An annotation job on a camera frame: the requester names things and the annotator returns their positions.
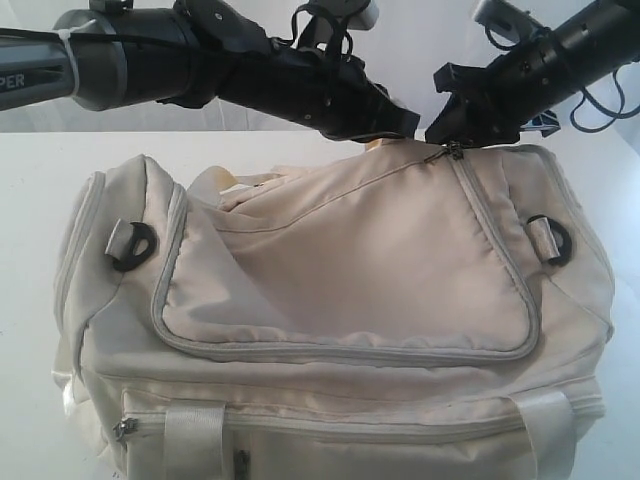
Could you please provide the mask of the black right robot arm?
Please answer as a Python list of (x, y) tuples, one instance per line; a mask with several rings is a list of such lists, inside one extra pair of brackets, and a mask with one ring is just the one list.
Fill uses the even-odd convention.
[(479, 148), (514, 144), (526, 131), (548, 137), (560, 129), (554, 107), (577, 93), (611, 122), (638, 115), (606, 108), (587, 90), (638, 62), (638, 2), (593, 1), (556, 29), (507, 1), (480, 1), (472, 18), (489, 41), (508, 42), (483, 68), (447, 63), (435, 73), (437, 91), (450, 97), (427, 142)]

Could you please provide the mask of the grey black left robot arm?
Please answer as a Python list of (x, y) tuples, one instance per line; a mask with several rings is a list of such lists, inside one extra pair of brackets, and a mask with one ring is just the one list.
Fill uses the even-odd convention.
[(138, 9), (93, 1), (50, 31), (1, 32), (1, 107), (69, 97), (90, 111), (147, 102), (200, 109), (215, 99), (334, 141), (410, 138), (420, 117), (372, 82), (353, 52), (372, 1), (308, 1), (307, 25), (271, 37), (224, 1)]

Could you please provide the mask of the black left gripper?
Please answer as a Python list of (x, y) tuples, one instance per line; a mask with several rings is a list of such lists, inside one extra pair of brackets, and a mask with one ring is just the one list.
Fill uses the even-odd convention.
[(223, 40), (230, 70), (219, 97), (320, 132), (334, 141), (411, 138), (420, 115), (392, 100), (343, 54), (296, 49), (274, 37)]

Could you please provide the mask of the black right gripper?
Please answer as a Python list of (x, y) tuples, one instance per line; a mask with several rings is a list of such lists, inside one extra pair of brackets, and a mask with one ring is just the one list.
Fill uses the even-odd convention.
[(506, 52), (484, 68), (447, 63), (436, 71), (436, 91), (450, 97), (426, 129), (425, 141), (514, 144), (526, 131), (543, 137), (559, 131), (552, 112), (561, 101), (560, 88), (552, 82), (559, 63), (549, 36)]

